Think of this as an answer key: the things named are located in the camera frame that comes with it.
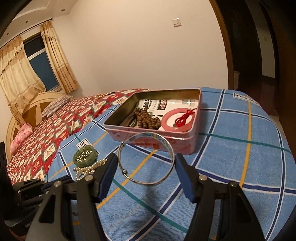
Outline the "striped pillow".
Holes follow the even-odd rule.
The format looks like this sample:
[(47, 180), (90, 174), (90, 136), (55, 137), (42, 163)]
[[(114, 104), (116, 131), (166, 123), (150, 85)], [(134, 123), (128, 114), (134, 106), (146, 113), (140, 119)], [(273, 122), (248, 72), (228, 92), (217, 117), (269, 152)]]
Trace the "striped pillow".
[(54, 114), (56, 111), (58, 111), (62, 106), (67, 104), (72, 100), (71, 95), (63, 95), (59, 98), (52, 101), (43, 111), (42, 111), (42, 118), (48, 118), (52, 114)]

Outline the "beige floral left curtain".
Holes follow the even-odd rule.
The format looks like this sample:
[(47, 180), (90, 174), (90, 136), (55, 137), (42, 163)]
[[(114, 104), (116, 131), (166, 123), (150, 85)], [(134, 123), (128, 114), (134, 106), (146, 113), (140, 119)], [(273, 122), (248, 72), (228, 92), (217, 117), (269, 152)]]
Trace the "beige floral left curtain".
[(33, 70), (20, 36), (1, 48), (1, 87), (13, 117), (22, 126), (25, 108), (46, 87)]

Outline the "printed paper leaflet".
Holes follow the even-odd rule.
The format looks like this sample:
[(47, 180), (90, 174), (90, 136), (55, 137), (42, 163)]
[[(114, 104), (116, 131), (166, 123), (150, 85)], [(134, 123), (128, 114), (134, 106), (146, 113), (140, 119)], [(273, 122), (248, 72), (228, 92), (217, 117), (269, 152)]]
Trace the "printed paper leaflet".
[[(133, 112), (137, 115), (136, 127), (165, 131), (161, 126), (161, 119), (167, 112), (176, 108), (196, 108), (196, 117), (198, 104), (199, 101), (196, 99), (141, 99)], [(168, 123), (171, 125), (179, 116), (182, 116), (182, 113), (172, 116)]]

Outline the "cream wooden headboard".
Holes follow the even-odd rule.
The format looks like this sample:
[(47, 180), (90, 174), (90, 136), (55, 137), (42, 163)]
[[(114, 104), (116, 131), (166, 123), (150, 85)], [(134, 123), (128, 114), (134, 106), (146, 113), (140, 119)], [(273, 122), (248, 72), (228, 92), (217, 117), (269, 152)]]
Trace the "cream wooden headboard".
[[(42, 111), (55, 99), (66, 95), (63, 92), (42, 92), (37, 94), (30, 104), (24, 109), (23, 118), (31, 126), (36, 127), (39, 123), (43, 121)], [(16, 137), (17, 132), (21, 126), (17, 123), (14, 117), (11, 118), (8, 129), (6, 132), (6, 158), (8, 163), (11, 161), (12, 155), (10, 153), (10, 145), (13, 139)]]

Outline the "red patterned quilt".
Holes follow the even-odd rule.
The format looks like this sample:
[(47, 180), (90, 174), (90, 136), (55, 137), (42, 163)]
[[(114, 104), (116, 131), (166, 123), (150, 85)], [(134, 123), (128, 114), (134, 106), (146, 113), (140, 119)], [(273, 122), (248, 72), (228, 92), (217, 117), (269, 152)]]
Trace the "red patterned quilt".
[(140, 89), (107, 92), (72, 98), (58, 111), (34, 128), (34, 132), (12, 156), (7, 170), (11, 183), (30, 179), (43, 180), (56, 156), (60, 143), (79, 132), (106, 109), (125, 102)]

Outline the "pink pillow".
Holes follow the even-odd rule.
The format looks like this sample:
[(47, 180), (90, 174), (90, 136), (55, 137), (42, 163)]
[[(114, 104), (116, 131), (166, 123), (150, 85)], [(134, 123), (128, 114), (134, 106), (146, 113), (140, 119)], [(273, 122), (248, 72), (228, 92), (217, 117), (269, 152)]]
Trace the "pink pillow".
[(29, 123), (24, 123), (10, 145), (10, 154), (13, 156), (21, 147), (22, 143), (34, 132)]

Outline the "beige floral right curtain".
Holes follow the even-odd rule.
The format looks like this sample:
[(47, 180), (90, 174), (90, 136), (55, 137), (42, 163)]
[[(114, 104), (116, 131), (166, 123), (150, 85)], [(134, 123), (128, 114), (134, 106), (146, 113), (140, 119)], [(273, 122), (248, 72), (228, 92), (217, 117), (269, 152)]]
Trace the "beige floral right curtain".
[(78, 82), (65, 57), (51, 21), (41, 24), (41, 37), (53, 73), (66, 94), (78, 89)]

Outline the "green jade bangle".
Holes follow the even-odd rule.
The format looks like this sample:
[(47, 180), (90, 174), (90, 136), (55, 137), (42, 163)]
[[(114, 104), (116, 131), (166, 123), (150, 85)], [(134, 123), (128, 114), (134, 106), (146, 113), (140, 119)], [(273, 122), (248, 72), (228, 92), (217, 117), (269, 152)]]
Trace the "green jade bangle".
[(73, 156), (73, 163), (79, 167), (87, 167), (94, 164), (99, 153), (91, 145), (86, 145), (79, 149)]

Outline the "pink bangle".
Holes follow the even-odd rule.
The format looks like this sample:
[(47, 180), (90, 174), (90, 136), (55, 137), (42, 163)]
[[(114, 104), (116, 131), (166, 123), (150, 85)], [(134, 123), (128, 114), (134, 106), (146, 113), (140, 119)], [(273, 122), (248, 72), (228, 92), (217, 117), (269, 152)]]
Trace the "pink bangle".
[(176, 115), (176, 114), (181, 114), (181, 113), (177, 113), (177, 109), (178, 109), (178, 108), (173, 109), (173, 110), (170, 110), (170, 111), (167, 112), (167, 113), (162, 117), (162, 119), (161, 119), (161, 126), (162, 126), (162, 128), (163, 128), (166, 132), (180, 132), (180, 133), (182, 133), (182, 132), (187, 132), (187, 131), (190, 130), (190, 128), (191, 128), (192, 125), (193, 125), (193, 121), (194, 121), (194, 119), (191, 120), (191, 116), (189, 116), (189, 118), (187, 119), (187, 123), (186, 123), (185, 126), (182, 126), (182, 127), (180, 127), (180, 128), (178, 128), (178, 127), (174, 127), (174, 123), (175, 123), (175, 121), (174, 121), (174, 123), (172, 123), (172, 124), (170, 125), (170, 123), (168, 123), (168, 120), (169, 120), (172, 116), (174, 116), (174, 115)]

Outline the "brown wooden wardrobe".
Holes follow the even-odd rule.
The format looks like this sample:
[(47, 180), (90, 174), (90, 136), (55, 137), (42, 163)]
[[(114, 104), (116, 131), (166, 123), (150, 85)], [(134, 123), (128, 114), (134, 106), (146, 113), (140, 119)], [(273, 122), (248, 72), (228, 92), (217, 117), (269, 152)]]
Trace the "brown wooden wardrobe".
[(278, 114), (295, 156), (295, 1), (266, 1), (278, 49)]

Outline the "red string pendant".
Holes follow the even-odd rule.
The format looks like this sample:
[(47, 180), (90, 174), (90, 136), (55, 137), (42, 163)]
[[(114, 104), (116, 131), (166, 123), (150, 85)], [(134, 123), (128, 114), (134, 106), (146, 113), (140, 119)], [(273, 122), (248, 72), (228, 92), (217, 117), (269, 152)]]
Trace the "red string pendant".
[(178, 108), (177, 113), (183, 113), (183, 115), (175, 119), (174, 127), (180, 128), (182, 126), (185, 126), (189, 116), (191, 116), (191, 121), (192, 121), (195, 117), (195, 110), (196, 108), (194, 109)]

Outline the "white wall switch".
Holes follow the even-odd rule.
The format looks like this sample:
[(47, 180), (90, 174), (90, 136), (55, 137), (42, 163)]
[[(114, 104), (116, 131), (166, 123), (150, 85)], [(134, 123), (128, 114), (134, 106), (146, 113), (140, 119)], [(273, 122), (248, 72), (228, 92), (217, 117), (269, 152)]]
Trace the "white wall switch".
[(173, 27), (180, 27), (182, 24), (181, 24), (181, 20), (179, 18), (175, 18), (172, 20), (172, 23), (173, 23)]

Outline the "window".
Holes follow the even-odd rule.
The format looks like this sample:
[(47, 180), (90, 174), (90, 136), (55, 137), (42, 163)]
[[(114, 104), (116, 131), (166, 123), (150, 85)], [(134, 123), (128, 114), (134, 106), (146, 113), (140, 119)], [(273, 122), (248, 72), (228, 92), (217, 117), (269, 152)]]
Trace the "window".
[(45, 45), (40, 33), (24, 41), (27, 58), (46, 87), (46, 91), (60, 92), (60, 87), (48, 60)]

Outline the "pink metal tin box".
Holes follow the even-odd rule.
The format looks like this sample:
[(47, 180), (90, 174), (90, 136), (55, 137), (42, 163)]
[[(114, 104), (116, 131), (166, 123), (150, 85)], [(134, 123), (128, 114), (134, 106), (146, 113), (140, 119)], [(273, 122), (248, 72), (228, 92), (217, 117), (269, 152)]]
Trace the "pink metal tin box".
[(144, 91), (132, 94), (104, 122), (113, 140), (143, 132), (164, 137), (175, 153), (192, 154), (200, 123), (200, 89)]

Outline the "brown wooden door frame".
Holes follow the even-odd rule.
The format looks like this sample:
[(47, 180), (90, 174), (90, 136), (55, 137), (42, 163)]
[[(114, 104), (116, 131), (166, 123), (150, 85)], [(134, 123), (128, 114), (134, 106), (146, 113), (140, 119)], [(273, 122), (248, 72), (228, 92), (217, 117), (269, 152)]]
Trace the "brown wooden door frame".
[(226, 62), (227, 62), (227, 73), (228, 73), (228, 88), (231, 90), (234, 90), (234, 64), (233, 64), (233, 55), (232, 55), (232, 50), (231, 50), (231, 43), (230, 43), (230, 38), (229, 34), (227, 31), (227, 27), (225, 24), (224, 17), (222, 16), (222, 12), (217, 4), (217, 1), (215, 0), (210, 0), (209, 1), (212, 9), (215, 13), (215, 16), (218, 21), (218, 25), (220, 27), (223, 43), (224, 43), (224, 49), (225, 49), (225, 54), (226, 54)]

